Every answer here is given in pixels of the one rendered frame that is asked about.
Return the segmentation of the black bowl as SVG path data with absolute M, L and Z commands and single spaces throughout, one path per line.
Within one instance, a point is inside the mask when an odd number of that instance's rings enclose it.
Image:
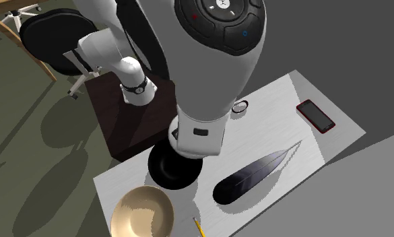
M 203 167 L 203 160 L 179 155 L 165 137 L 153 146 L 147 166 L 155 183 L 165 189 L 179 190 L 197 180 Z

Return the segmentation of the wooden table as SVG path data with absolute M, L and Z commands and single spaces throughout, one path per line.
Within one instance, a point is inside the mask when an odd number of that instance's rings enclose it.
M 28 5 L 42 3 L 48 0 L 0 0 L 0 14 L 10 10 L 19 9 Z M 36 59 L 22 44 L 20 37 L 8 26 L 0 21 L 0 32 L 4 33 L 13 43 L 22 49 L 49 77 L 52 81 L 56 81 L 56 77 L 49 68 L 40 60 Z

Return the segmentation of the white table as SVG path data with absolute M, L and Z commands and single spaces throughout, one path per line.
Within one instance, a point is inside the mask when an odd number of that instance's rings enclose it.
M 321 134 L 296 107 L 312 100 L 336 126 Z M 203 161 L 198 179 L 181 190 L 167 191 L 174 206 L 170 237 L 238 237 L 237 232 L 278 199 L 306 180 L 364 134 L 299 72 L 292 71 L 247 96 L 248 108 L 226 125 L 221 154 Z M 288 149 L 285 160 L 264 180 L 229 205 L 212 197 L 215 185 L 233 172 L 275 151 Z

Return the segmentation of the dark brown robot stand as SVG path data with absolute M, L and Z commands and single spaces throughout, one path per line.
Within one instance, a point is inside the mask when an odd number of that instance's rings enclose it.
M 125 103 L 118 77 L 105 73 L 85 83 L 110 155 L 124 162 L 167 138 L 176 116 L 174 84 L 150 75 L 158 87 L 145 106 Z

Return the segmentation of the tan bowl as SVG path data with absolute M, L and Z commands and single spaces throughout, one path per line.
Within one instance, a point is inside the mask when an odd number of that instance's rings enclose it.
M 117 203 L 110 221 L 111 237 L 170 237 L 174 207 L 158 187 L 130 190 Z

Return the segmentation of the yellow pencil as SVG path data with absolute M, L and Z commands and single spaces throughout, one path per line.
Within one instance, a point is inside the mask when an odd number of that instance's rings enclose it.
M 199 231 L 201 237 L 205 237 L 205 234 L 204 234 L 204 232 L 203 232 L 203 230 L 202 230 L 202 228 L 201 228 L 201 225 L 200 225 L 200 223 L 197 221 L 196 217 L 193 217 L 193 221 L 195 222 L 195 225 L 197 226 L 197 229 L 198 229 L 198 231 Z

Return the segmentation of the black office chair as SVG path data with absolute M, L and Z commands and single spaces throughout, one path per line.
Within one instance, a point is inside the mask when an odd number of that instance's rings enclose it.
M 100 68 L 88 65 L 77 52 L 78 41 L 96 32 L 95 24 L 78 10 L 60 8 L 46 13 L 28 13 L 28 9 L 40 7 L 37 4 L 10 11 L 1 21 L 3 24 L 13 18 L 22 46 L 39 61 L 49 64 L 63 75 L 79 78 L 68 91 L 77 99 L 75 92 L 91 77 L 98 77 Z

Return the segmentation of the black feather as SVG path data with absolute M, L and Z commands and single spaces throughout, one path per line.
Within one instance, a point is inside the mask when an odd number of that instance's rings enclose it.
M 227 176 L 214 187 L 212 197 L 217 204 L 229 205 L 268 177 L 286 158 L 288 152 L 301 144 L 275 151 Z

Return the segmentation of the red-edged black phone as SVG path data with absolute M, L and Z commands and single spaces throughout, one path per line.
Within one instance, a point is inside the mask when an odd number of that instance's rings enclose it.
M 336 126 L 312 100 L 308 99 L 301 102 L 297 107 L 300 112 L 321 134 L 325 134 Z

